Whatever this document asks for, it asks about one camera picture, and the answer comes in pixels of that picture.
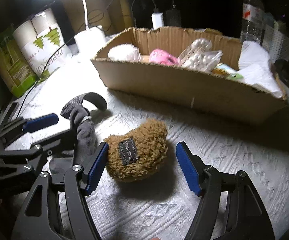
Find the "white power adapter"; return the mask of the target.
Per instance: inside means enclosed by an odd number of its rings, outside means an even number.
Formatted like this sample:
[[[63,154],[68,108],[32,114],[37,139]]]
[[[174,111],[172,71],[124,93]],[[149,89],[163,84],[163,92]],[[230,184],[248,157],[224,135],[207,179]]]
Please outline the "white power adapter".
[[[153,29],[158,29],[164,26],[163,13],[159,9],[155,8],[151,15]]]

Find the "brown plush toy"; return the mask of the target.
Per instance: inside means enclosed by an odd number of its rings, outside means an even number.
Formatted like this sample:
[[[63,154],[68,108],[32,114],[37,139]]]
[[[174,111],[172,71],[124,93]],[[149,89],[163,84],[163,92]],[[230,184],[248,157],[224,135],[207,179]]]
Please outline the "brown plush toy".
[[[143,180],[164,164],[167,146],[165,122],[148,118],[124,135],[110,135],[106,170],[114,180],[130,183]]]

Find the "yellow curtain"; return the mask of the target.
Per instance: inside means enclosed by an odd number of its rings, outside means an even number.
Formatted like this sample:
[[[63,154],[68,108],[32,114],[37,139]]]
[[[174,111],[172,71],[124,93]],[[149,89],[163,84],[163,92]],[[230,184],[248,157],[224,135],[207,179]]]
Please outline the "yellow curtain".
[[[84,30],[82,0],[60,0],[75,33]],[[129,0],[85,0],[89,22],[101,25],[107,34],[114,34],[134,26]]]

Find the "clear water bottle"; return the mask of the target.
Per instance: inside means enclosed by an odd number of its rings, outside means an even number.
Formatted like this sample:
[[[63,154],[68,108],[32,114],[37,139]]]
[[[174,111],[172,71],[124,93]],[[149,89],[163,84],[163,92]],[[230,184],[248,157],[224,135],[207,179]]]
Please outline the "clear water bottle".
[[[243,0],[240,40],[261,43],[264,5],[261,0]]]

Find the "white fluffy item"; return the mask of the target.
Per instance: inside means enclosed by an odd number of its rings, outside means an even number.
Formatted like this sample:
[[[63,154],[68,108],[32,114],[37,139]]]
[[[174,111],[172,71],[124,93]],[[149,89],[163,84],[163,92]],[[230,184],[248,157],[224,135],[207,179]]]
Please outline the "white fluffy item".
[[[141,54],[138,47],[126,43],[111,48],[108,52],[108,58],[113,61],[136,62],[140,60]]]

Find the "black round bowl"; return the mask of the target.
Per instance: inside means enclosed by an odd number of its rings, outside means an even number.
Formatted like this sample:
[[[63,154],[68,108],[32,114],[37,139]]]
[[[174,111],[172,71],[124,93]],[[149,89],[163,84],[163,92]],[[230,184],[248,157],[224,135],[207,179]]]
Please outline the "black round bowl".
[[[284,59],[277,59],[274,66],[280,80],[289,88],[289,62]]]

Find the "black power adapter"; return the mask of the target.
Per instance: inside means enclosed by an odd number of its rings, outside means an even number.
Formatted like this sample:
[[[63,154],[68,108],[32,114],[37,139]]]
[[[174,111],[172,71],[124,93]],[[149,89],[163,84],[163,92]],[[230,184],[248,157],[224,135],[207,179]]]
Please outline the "black power adapter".
[[[181,27],[181,12],[175,4],[171,9],[166,10],[166,26]]]

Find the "white patterned tablecloth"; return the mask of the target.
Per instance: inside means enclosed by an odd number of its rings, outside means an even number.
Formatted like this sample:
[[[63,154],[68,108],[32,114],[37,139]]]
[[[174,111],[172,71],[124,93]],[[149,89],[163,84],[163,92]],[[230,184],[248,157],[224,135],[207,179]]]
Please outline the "white patterned tablecloth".
[[[93,64],[75,55],[38,85],[27,98],[21,115],[36,118],[61,112],[73,97],[96,92],[108,109],[91,104],[95,135],[102,141],[125,134],[147,118],[168,128],[168,157],[153,176],[120,183],[104,172],[87,204],[103,239],[183,239],[199,198],[189,190],[175,156],[178,142],[221,172],[246,171],[259,192],[277,239],[289,234],[289,89],[288,104],[261,126],[250,126],[165,102],[109,90]]]

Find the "white perforated basket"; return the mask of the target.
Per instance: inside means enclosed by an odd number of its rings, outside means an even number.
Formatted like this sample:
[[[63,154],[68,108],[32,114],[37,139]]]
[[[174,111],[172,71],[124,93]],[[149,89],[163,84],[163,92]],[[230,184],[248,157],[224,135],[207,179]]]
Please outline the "white perforated basket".
[[[289,38],[277,29],[265,26],[262,46],[268,52],[272,63],[278,59],[289,61]]]

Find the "cotton swab bag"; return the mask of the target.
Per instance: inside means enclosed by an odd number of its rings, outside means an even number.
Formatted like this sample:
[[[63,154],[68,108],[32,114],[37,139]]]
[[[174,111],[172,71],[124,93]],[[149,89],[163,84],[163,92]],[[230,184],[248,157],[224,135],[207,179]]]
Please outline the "cotton swab bag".
[[[210,73],[220,62],[223,52],[212,50],[212,42],[205,38],[194,40],[178,57],[182,68]]]

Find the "pink plush item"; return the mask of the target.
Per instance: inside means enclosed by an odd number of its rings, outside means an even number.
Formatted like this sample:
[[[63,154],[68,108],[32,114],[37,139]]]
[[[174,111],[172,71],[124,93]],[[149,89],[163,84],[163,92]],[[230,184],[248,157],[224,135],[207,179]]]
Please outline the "pink plush item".
[[[155,49],[149,55],[149,62],[165,66],[176,66],[179,64],[179,59],[164,50]]]

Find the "grey dotted sock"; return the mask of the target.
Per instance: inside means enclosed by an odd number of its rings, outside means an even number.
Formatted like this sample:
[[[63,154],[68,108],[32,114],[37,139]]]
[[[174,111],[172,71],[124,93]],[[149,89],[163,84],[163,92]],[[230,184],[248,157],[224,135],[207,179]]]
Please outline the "grey dotted sock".
[[[49,170],[52,174],[64,173],[74,165],[82,165],[85,158],[95,152],[95,124],[89,110],[82,105],[84,100],[100,111],[107,109],[104,98],[94,92],[78,95],[65,104],[61,116],[70,121],[70,129],[75,134],[76,142],[73,150],[64,151],[60,157],[50,160]]]

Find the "green paper bag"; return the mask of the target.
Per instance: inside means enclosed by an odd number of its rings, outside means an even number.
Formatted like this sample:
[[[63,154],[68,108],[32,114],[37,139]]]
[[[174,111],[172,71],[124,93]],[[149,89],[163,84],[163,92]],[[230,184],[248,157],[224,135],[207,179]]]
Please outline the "green paper bag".
[[[13,32],[14,26],[10,25],[0,33],[0,76],[13,96],[20,98],[38,76],[20,51]]]

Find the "cardboard box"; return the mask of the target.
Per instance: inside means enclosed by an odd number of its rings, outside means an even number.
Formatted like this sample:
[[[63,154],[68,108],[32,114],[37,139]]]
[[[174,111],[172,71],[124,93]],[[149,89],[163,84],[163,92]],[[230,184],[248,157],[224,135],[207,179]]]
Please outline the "cardboard box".
[[[213,29],[194,30],[162,27],[156,30],[128,28],[111,39],[91,60],[104,85],[126,93],[146,96],[177,105],[210,112],[227,118],[261,124],[287,105],[287,97],[227,80],[220,76],[177,66],[143,62],[113,61],[111,48],[130,43],[143,55],[155,49],[179,56],[194,40],[206,38],[221,50],[221,61],[237,69],[242,44],[239,39]]]

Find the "white textured towel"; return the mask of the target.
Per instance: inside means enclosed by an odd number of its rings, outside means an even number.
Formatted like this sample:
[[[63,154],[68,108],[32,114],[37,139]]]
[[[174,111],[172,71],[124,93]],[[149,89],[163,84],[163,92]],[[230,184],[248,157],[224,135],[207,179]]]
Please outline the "white textured towel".
[[[244,77],[244,83],[279,99],[283,93],[273,76],[270,63],[270,56],[261,45],[253,41],[243,42],[238,73]]]

